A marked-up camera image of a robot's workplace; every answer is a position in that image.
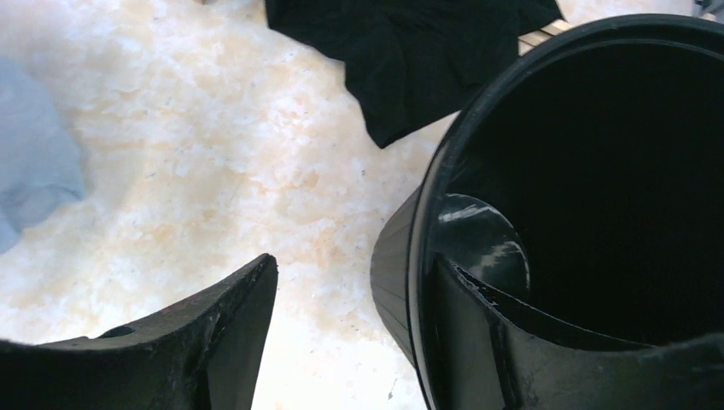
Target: black cloth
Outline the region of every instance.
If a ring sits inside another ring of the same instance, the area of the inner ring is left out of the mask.
[[[463,107],[562,18],[555,0],[266,0],[269,27],[345,62],[380,148]]]

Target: bucket rim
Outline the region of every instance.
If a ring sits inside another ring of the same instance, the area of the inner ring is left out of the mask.
[[[714,40],[720,42],[722,51],[724,51],[724,42],[722,42],[724,25],[713,21],[684,15],[664,14],[619,15],[592,21],[548,39],[519,58],[489,86],[478,91],[470,102],[459,111],[458,116],[446,131],[420,184],[417,203],[414,205],[412,215],[407,250],[406,307],[407,320],[410,324],[412,358],[417,379],[423,391],[423,398],[430,410],[441,410],[441,408],[435,402],[427,361],[428,357],[434,357],[436,354],[426,351],[430,346],[425,342],[423,336],[424,318],[429,316],[429,313],[426,313],[423,308],[423,290],[426,289],[426,284],[431,279],[429,272],[432,266],[429,255],[431,241],[427,232],[435,223],[432,215],[439,213],[441,193],[450,182],[456,160],[493,109],[517,85],[546,66],[551,60],[557,59],[570,47],[586,45],[590,50],[596,43],[632,37],[634,33],[630,32],[631,29],[650,31],[662,27],[674,29],[679,37],[669,38],[672,32],[667,31],[661,34],[649,32],[648,36],[651,39],[675,40],[680,44],[687,44],[692,38],[687,37],[685,33],[715,34],[719,38],[715,36]],[[701,44],[691,45],[706,48]]]

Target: stone floor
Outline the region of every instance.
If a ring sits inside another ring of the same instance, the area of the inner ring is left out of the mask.
[[[562,0],[570,22],[687,0]],[[98,336],[269,252],[281,272],[255,409],[422,409],[373,307],[377,233],[450,118],[379,150],[342,67],[262,0],[0,0],[0,55],[43,81],[90,197],[0,256],[0,337]]]

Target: light blue cloth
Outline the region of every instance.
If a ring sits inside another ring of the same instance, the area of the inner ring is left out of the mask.
[[[80,149],[49,93],[0,57],[0,254],[25,228],[84,197]]]

